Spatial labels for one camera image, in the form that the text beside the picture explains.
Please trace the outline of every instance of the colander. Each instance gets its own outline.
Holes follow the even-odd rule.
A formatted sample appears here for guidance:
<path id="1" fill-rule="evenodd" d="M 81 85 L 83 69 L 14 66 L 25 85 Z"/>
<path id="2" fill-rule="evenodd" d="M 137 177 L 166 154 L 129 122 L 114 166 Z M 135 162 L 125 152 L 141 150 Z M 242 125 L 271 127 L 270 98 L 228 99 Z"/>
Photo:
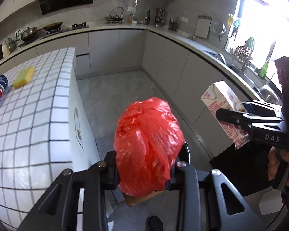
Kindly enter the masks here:
<path id="1" fill-rule="evenodd" d="M 210 24 L 210 31 L 219 36 L 219 41 L 222 35 L 226 32 L 226 26 L 221 21 L 212 21 Z"/>

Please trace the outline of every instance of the power outlet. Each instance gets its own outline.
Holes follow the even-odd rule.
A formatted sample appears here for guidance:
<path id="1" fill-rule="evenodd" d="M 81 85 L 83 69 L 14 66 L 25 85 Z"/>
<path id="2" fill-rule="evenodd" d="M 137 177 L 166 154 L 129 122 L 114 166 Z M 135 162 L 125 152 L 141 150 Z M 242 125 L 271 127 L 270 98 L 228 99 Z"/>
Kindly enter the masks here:
<path id="1" fill-rule="evenodd" d="M 22 33 L 22 29 L 20 28 L 19 30 L 15 31 L 15 36 L 19 35 Z"/>
<path id="2" fill-rule="evenodd" d="M 188 18 L 182 17 L 182 18 L 181 18 L 181 21 L 182 21 L 182 22 L 188 22 Z"/>

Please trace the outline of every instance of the human hand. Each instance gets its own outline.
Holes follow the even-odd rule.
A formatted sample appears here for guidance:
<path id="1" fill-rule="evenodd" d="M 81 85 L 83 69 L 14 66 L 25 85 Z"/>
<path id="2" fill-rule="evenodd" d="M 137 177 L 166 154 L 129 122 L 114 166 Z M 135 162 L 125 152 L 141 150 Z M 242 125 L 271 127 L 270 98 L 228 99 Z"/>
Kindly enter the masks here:
<path id="1" fill-rule="evenodd" d="M 269 152 L 269 166 L 268 166 L 268 171 L 267 171 L 267 175 L 270 180 L 273 180 L 277 174 L 277 156 L 275 153 L 275 147 L 272 147 L 270 152 Z M 288 150 L 284 150 L 281 149 L 281 158 L 286 161 L 287 163 L 289 163 L 289 151 Z M 289 178 L 286 182 L 286 186 L 289 187 Z"/>

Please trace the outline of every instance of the countertop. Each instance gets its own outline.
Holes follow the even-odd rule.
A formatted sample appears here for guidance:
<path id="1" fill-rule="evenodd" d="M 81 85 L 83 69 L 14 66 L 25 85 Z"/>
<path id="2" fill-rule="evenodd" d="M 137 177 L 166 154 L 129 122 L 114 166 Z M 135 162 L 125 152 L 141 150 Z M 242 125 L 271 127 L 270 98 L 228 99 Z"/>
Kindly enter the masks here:
<path id="1" fill-rule="evenodd" d="M 17 228 L 62 169 L 72 163 L 68 118 L 75 48 L 46 53 L 4 75 L 9 86 L 0 100 L 0 220 Z M 31 81 L 13 84 L 34 66 Z"/>
<path id="2" fill-rule="evenodd" d="M 5 61 L 9 60 L 10 58 L 13 58 L 14 56 L 20 54 L 23 51 L 26 51 L 34 46 L 40 45 L 42 43 L 54 40 L 56 38 L 61 38 L 69 35 L 84 33 L 84 32 L 90 32 L 90 31 L 96 31 L 96 30 L 108 30 L 108 29 L 147 29 L 151 32 L 157 33 L 159 35 L 162 35 L 172 41 L 175 41 L 178 44 L 181 44 L 182 46 L 188 48 L 190 51 L 200 55 L 201 57 L 208 60 L 210 63 L 212 63 L 214 66 L 216 66 L 218 69 L 220 69 L 225 75 L 230 77 L 239 87 L 241 87 L 253 100 L 261 100 L 259 95 L 251 88 L 241 77 L 239 77 L 233 70 L 228 68 L 225 64 L 222 62 L 216 60 L 211 55 L 206 53 L 205 51 L 218 51 L 215 47 L 207 44 L 206 42 L 202 40 L 192 40 L 189 38 L 183 37 L 181 34 L 177 32 L 173 32 L 168 30 L 167 26 L 164 27 L 156 27 L 154 25 L 142 25 L 142 24 L 105 24 L 105 22 L 93 22 L 93 23 L 87 23 L 89 25 L 89 28 L 82 28 L 72 31 L 67 31 L 64 33 L 60 33 L 54 36 L 50 36 L 44 39 L 39 39 L 31 44 L 26 45 L 25 47 L 22 47 L 20 49 L 15 50 L 13 53 L 11 53 L 8 57 L 2 59 L 0 61 L 0 65 L 4 63 Z"/>

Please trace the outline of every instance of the backsplash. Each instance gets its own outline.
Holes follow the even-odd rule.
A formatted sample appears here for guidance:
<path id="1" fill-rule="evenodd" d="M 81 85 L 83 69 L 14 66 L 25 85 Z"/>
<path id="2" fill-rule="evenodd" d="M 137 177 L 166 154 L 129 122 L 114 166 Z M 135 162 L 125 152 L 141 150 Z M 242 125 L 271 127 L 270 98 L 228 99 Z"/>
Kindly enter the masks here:
<path id="1" fill-rule="evenodd" d="M 47 24 L 57 21 L 63 21 L 62 26 L 71 26 L 74 23 L 105 21 L 105 17 L 109 15 L 115 7 L 122 6 L 124 8 L 123 16 L 132 12 L 127 11 L 127 7 L 134 7 L 136 0 L 94 0 L 93 4 L 82 6 L 74 6 L 62 9 L 46 15 L 42 15 L 38 1 L 26 6 L 21 11 L 12 14 L 0 24 L 0 44 L 8 37 L 16 39 L 15 31 L 26 26 L 42 28 Z M 167 7 L 173 0 L 138 0 L 136 17 L 144 17 L 145 12 L 151 9 L 151 18 L 155 16 L 155 7 Z"/>
<path id="2" fill-rule="evenodd" d="M 238 0 L 174 0 L 167 8 L 168 20 L 173 17 L 186 17 L 188 23 L 181 22 L 180 30 L 185 31 L 191 35 L 195 33 L 198 16 L 210 16 L 212 20 L 220 20 L 225 25 L 228 19 L 228 13 L 234 14 Z M 219 41 L 218 36 L 211 32 L 207 39 L 203 39 L 209 44 L 223 49 L 225 47 L 229 27 Z"/>
<path id="3" fill-rule="evenodd" d="M 15 31 L 19 28 L 23 30 L 26 26 L 37 26 L 42 28 L 47 24 L 57 21 L 63 21 L 63 26 L 71 26 L 74 23 L 105 21 L 105 17 L 109 15 L 115 7 L 122 6 L 124 8 L 123 16 L 132 12 L 127 11 L 127 7 L 134 7 L 136 0 L 94 0 L 93 4 L 75 6 L 71 8 L 55 11 L 47 15 L 42 15 L 38 1 L 29 4 L 19 12 L 12 14 L 0 24 L 0 44 L 8 37 L 15 39 Z M 182 22 L 179 29 L 190 34 L 194 34 L 199 15 L 211 16 L 213 20 L 220 20 L 224 24 L 227 22 L 228 13 L 234 14 L 238 0 L 138 0 L 136 17 L 144 17 L 145 12 L 151 9 L 151 18 L 155 16 L 155 8 L 163 7 L 168 12 L 166 25 L 169 19 L 173 17 L 186 17 L 188 23 Z M 223 49 L 227 41 L 229 27 L 222 36 L 222 40 L 218 40 L 218 36 L 211 32 L 204 41 Z"/>

